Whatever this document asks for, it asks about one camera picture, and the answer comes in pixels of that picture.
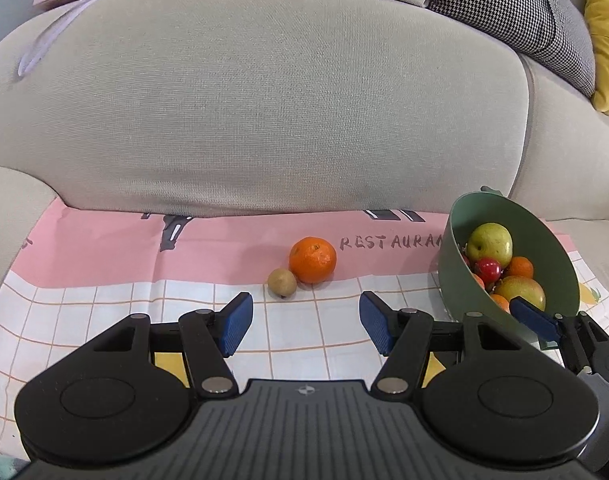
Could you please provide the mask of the large orange tangerine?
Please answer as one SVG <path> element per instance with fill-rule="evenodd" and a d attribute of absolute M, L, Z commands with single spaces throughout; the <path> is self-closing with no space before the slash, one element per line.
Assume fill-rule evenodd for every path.
<path fill-rule="evenodd" d="M 482 278 L 480 278 L 479 275 L 477 274 L 472 274 L 472 277 L 475 279 L 475 281 L 478 283 L 478 285 L 482 288 L 485 289 L 485 284 Z"/>

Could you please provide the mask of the yellow green apple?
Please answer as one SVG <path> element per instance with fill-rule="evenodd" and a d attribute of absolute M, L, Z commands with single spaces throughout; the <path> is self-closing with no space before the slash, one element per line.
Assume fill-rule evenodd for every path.
<path fill-rule="evenodd" d="M 470 234 L 466 254 L 472 263 L 483 258 L 494 259 L 504 270 L 513 259 L 513 237 L 502 224 L 483 223 Z"/>

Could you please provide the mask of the green plastic bowl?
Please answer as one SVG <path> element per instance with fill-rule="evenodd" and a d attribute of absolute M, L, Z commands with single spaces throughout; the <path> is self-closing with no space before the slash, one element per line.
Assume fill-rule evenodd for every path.
<path fill-rule="evenodd" d="M 579 281 L 566 248 L 543 221 L 492 188 L 457 198 L 449 212 L 438 260 L 446 310 L 456 321 L 470 311 L 480 312 L 504 330 L 536 344 L 536 333 L 495 304 L 461 256 L 461 248 L 473 230 L 487 222 L 505 226 L 513 237 L 513 251 L 534 264 L 534 278 L 545 292 L 547 314 L 574 316 L 580 310 Z"/>

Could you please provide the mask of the lilac ribbon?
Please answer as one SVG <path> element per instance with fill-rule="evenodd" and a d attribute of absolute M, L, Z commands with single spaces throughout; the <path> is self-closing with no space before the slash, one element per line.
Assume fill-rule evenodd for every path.
<path fill-rule="evenodd" d="M 19 79 L 24 79 L 27 74 L 42 61 L 42 58 L 50 50 L 50 46 L 54 44 L 56 39 L 65 31 L 65 29 L 89 6 L 96 0 L 79 0 L 74 6 L 63 13 L 57 20 L 50 23 L 46 29 L 39 33 L 35 38 L 31 47 L 24 52 L 17 66 L 17 76 Z"/>

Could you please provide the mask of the beige sofa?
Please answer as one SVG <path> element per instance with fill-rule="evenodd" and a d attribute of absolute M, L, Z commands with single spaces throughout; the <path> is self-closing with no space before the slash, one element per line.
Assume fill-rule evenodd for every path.
<path fill-rule="evenodd" d="M 609 289 L 609 116 L 541 64 L 397 0 L 0 0 L 0 286 L 53 200 L 189 216 L 446 211 L 489 185 Z"/>

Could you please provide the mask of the houndstooth cushion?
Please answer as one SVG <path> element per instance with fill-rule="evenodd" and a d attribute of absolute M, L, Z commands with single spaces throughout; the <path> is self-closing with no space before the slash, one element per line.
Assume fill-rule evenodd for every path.
<path fill-rule="evenodd" d="M 429 0 L 428 8 L 504 42 L 583 96 L 593 95 L 592 39 L 570 0 Z"/>

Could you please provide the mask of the pink checkered tablecloth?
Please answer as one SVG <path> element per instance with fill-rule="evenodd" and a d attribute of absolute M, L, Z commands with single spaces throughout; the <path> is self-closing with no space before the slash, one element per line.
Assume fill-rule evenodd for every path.
<path fill-rule="evenodd" d="M 241 292 L 252 296 L 254 318 L 227 361 L 239 385 L 372 382 L 383 359 L 359 320 L 362 292 L 393 309 L 454 320 L 438 277 L 447 219 L 390 209 L 196 218 L 85 211 L 54 200 L 0 286 L 0 454 L 24 456 L 14 405 L 32 378 L 130 314 L 170 323 L 191 310 L 221 310 Z M 609 289 L 574 240 L 547 226 L 577 274 L 579 311 L 609 335 Z M 291 247 L 308 236 L 335 247 L 335 272 L 315 285 L 297 278 L 288 298 L 273 295 L 270 273 L 289 270 Z"/>

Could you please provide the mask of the brown longan fruit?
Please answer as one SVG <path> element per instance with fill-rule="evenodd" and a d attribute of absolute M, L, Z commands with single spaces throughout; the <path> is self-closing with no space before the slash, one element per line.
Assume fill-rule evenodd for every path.
<path fill-rule="evenodd" d="M 280 298 L 292 296 L 298 288 L 298 280 L 291 271 L 278 268 L 272 271 L 266 281 L 270 292 Z"/>

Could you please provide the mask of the yellow red apple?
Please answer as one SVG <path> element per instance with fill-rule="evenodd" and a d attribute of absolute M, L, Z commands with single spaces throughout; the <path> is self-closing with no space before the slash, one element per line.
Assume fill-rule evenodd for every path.
<path fill-rule="evenodd" d="M 542 286 L 533 278 L 525 276 L 510 275 L 502 278 L 495 286 L 494 292 L 504 297 L 507 301 L 521 297 L 541 311 L 546 308 L 546 296 Z"/>

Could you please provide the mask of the small tangerine in bowl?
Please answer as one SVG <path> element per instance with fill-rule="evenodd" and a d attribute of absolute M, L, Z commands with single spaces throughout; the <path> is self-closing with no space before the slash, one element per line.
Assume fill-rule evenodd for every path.
<path fill-rule="evenodd" d="M 527 258 L 522 256 L 513 257 L 505 269 L 506 276 L 521 276 L 521 278 L 533 278 L 534 266 Z"/>

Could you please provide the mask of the right orange tangerine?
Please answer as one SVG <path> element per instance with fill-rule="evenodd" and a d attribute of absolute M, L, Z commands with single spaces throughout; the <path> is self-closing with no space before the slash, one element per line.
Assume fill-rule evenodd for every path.
<path fill-rule="evenodd" d="M 288 268 L 304 284 L 315 285 L 328 280 L 336 265 L 335 247 L 319 237 L 304 237 L 289 252 Z"/>

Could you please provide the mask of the small red tomato with stem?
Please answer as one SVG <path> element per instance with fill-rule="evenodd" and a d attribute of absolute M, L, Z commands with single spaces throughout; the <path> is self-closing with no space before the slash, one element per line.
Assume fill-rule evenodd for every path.
<path fill-rule="evenodd" d="M 473 274 L 483 279 L 485 289 L 491 289 L 502 276 L 501 263 L 490 257 L 483 257 L 473 265 Z"/>

